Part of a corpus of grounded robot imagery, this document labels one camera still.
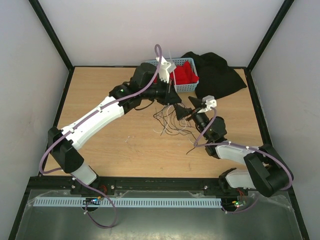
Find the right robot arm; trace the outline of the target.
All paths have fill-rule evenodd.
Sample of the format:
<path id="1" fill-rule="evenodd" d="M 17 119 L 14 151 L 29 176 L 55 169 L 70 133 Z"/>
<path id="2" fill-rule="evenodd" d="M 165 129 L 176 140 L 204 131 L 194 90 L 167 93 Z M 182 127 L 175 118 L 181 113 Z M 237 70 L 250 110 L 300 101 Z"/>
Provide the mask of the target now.
<path id="1" fill-rule="evenodd" d="M 246 166 L 245 170 L 231 168 L 220 175 L 218 188 L 231 194 L 236 188 L 254 189 L 265 197 L 292 186 L 294 176 L 271 144 L 262 146 L 240 145 L 226 139 L 225 120 L 216 113 L 208 118 L 208 111 L 216 111 L 217 101 L 211 95 L 198 99 L 188 98 L 194 108 L 175 104 L 178 120 L 192 120 L 200 135 L 194 147 L 204 147 L 211 157 L 230 160 Z"/>

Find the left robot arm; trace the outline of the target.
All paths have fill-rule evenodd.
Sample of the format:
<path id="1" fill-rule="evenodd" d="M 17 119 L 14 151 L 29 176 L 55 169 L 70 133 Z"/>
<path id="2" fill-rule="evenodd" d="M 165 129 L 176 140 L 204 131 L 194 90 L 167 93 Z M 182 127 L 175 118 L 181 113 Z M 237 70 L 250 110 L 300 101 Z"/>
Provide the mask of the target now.
<path id="1" fill-rule="evenodd" d="M 60 168 L 82 182 L 89 194 L 96 193 L 100 181 L 94 170 L 85 163 L 79 149 L 98 131 L 112 121 L 138 107 L 142 100 L 157 101 L 163 106 L 181 103 L 170 74 L 175 65 L 166 60 L 154 66 L 143 62 L 129 81 L 115 86 L 109 95 L 94 109 L 74 123 L 48 131 L 49 152 Z"/>

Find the blue perforated plastic basket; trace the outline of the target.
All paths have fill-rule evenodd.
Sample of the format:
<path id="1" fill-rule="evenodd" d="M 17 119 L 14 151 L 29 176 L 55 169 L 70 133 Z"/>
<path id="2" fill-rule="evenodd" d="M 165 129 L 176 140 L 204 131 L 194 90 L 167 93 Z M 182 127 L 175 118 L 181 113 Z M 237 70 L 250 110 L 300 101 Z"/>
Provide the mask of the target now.
<path id="1" fill-rule="evenodd" d="M 167 69 L 169 73 L 169 82 L 172 83 L 177 93 L 194 92 L 199 77 L 194 60 L 191 57 L 182 58 L 162 58 L 162 62 L 169 64 Z"/>

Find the red cloth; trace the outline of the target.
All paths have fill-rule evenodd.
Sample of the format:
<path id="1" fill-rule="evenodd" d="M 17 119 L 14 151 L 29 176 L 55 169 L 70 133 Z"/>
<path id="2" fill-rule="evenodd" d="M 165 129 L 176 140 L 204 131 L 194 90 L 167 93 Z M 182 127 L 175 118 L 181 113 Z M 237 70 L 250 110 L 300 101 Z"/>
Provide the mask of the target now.
<path id="1" fill-rule="evenodd" d="M 152 77 L 153 83 L 160 81 L 160 77 L 159 77 L 160 63 L 157 63 L 156 70 L 158 70 L 158 72 L 155 76 Z M 196 84 L 199 80 L 198 75 L 193 71 L 192 64 L 189 61 L 183 62 L 182 65 L 176 65 L 176 69 L 174 73 L 176 77 L 176 86 Z M 170 73 L 169 83 L 171 83 L 172 78 L 173 78 L 173 74 Z"/>

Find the black cloth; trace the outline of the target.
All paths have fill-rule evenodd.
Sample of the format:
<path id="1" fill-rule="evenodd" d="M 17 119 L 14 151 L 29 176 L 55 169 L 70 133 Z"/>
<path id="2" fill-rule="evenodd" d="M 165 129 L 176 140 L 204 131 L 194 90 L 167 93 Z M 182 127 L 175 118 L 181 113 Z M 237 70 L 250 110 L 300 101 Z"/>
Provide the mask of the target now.
<path id="1" fill-rule="evenodd" d="M 247 87 L 240 75 L 228 66 L 227 61 L 213 52 L 198 55 L 189 51 L 182 57 L 193 59 L 199 77 L 195 88 L 199 99 L 213 96 L 217 100 Z"/>

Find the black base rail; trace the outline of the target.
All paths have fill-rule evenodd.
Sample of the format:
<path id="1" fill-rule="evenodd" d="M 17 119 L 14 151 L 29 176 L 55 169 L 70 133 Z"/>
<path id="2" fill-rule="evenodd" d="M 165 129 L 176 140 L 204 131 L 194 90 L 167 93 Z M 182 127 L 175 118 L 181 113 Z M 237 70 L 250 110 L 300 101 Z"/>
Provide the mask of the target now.
<path id="1" fill-rule="evenodd" d="M 206 196 L 231 198 L 239 195 L 237 189 L 248 193 L 248 186 L 232 187 L 225 174 L 218 178 L 159 178 L 159 177 L 98 177 L 89 189 L 70 176 L 33 176 L 29 179 L 26 192 L 32 190 L 69 190 L 72 195 L 97 197 L 96 190 L 111 196 L 116 191 L 165 191 L 204 192 Z"/>

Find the black metal frame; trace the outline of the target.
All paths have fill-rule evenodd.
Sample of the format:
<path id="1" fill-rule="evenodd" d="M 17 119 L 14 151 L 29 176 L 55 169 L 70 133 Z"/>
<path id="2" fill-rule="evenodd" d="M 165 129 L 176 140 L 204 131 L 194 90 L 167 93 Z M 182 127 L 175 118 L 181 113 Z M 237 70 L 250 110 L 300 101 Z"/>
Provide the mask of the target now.
<path id="1" fill-rule="evenodd" d="M 43 10 L 40 2 L 38 0 L 31 0 L 30 5 L 32 6 L 35 14 L 37 15 L 38 19 L 40 20 L 41 24 L 43 25 L 46 33 L 48 34 L 48 36 L 50 37 L 53 45 L 55 46 L 56 50 L 58 51 L 60 57 L 62 58 L 64 64 L 67 67 L 68 70 L 68 77 L 67 80 L 65 82 L 65 86 L 63 89 L 63 93 L 62 93 L 62 97 L 59 103 L 59 107 L 56 113 L 56 117 L 54 119 L 54 123 L 56 124 L 60 118 L 61 115 L 61 111 L 63 108 L 63 104 L 65 102 L 66 96 L 67 96 L 67 92 L 69 90 L 69 86 L 71 83 L 71 77 L 73 76 L 74 70 L 75 70 L 75 66 L 72 65 L 69 57 L 67 56 L 66 51 L 64 50 L 57 34 L 55 33 L 55 30 L 53 29 L 45 11 Z M 269 130 L 267 127 L 267 123 L 266 123 L 266 119 L 265 116 L 263 114 L 263 110 L 262 110 L 262 105 L 260 103 L 259 97 L 258 97 L 258 93 L 256 90 L 256 86 L 254 84 L 253 78 L 252 78 L 252 70 L 254 69 L 254 67 L 256 66 L 258 60 L 260 59 L 260 57 L 262 56 L 262 53 L 264 52 L 264 50 L 266 49 L 267 45 L 269 44 L 270 40 L 272 39 L 273 35 L 275 34 L 276 30 L 278 29 L 278 27 L 280 26 L 282 20 L 284 19 L 284 17 L 286 16 L 287 12 L 289 11 L 289 9 L 291 8 L 292 4 L 294 3 L 293 0 L 285 0 L 283 1 L 283 3 L 281 4 L 281 7 L 279 8 L 277 14 L 275 15 L 270 27 L 268 28 L 266 34 L 264 35 L 261 43 L 259 44 L 259 47 L 257 48 L 257 50 L 255 51 L 249 65 L 247 67 L 244 67 L 244 73 L 245 76 L 248 79 L 248 83 L 249 83 L 249 92 L 250 92 L 250 96 L 251 96 L 251 101 L 253 103 L 253 108 L 254 108 L 254 112 L 256 115 L 256 119 L 257 119 L 257 123 L 258 123 L 258 127 L 260 130 L 260 134 L 262 136 L 262 141 L 264 143 L 271 143 L 271 138 L 270 138 L 270 134 L 269 134 Z M 293 209 L 294 209 L 294 213 L 295 213 L 295 218 L 297 220 L 298 223 L 298 227 L 299 227 L 299 232 L 301 233 L 302 239 L 303 240 L 308 240 L 309 239 L 309 235 L 308 235 L 308 231 L 307 228 L 305 226 L 300 208 L 299 208 L 299 204 L 294 192 L 294 189 L 291 187 L 288 190 L 289 193 L 289 199 L 291 200 L 291 203 L 293 205 Z M 19 226 L 21 224 L 22 218 L 23 218 L 23 211 L 25 210 L 25 206 L 27 204 L 27 197 L 29 196 L 30 191 L 27 188 L 23 194 L 23 198 L 21 200 L 21 204 L 19 206 L 16 218 L 14 220 L 10 235 L 9 235 L 9 239 L 10 240 L 15 240 L 17 235 L 18 235 L 18 229 Z"/>

